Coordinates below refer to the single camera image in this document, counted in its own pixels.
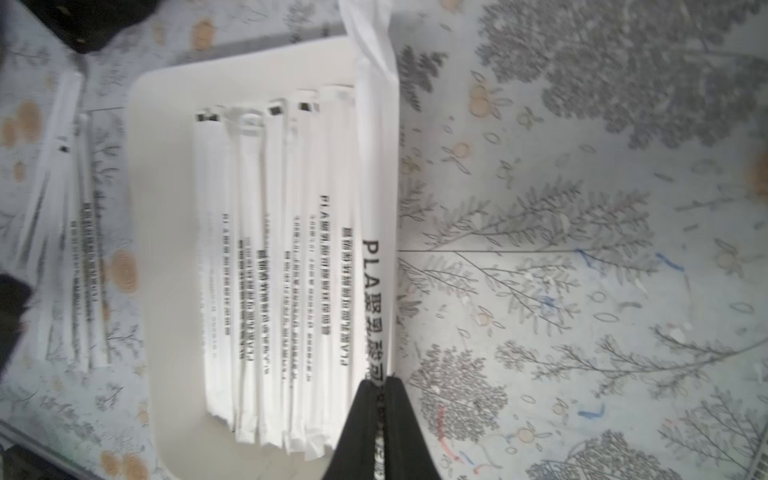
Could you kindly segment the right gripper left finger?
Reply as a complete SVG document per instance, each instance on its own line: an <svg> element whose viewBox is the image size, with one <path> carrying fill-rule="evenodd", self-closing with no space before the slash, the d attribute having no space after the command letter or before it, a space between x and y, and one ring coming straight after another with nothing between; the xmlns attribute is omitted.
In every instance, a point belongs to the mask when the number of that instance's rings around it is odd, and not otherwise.
<svg viewBox="0 0 768 480"><path fill-rule="evenodd" d="M370 380L360 382L323 480L374 478L378 392L377 386Z"/></svg>

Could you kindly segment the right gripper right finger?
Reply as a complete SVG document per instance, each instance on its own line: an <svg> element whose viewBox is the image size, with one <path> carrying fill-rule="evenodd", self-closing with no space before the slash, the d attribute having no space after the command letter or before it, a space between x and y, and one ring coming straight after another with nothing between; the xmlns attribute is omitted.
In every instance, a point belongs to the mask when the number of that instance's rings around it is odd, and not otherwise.
<svg viewBox="0 0 768 480"><path fill-rule="evenodd" d="M384 460L387 480L440 480L404 383L384 383Z"/></svg>

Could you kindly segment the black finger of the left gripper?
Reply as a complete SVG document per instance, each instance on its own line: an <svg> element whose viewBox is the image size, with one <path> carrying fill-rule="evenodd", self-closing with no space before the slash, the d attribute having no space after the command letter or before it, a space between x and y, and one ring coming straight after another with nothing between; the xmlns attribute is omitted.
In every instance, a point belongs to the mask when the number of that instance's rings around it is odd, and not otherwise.
<svg viewBox="0 0 768 480"><path fill-rule="evenodd" d="M22 338L22 317L32 295L33 289L27 283L7 273L1 274L1 373Z"/></svg>

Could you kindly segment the straw later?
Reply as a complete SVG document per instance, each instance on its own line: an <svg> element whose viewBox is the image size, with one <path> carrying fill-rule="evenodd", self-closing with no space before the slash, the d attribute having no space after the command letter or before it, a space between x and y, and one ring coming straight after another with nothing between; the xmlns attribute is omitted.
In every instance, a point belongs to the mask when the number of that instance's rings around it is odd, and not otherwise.
<svg viewBox="0 0 768 480"><path fill-rule="evenodd" d="M390 1L343 1L344 27L355 52L359 150L360 259L367 380L374 387L374 479L391 479L385 383L393 370L400 81L389 36Z"/></svg>

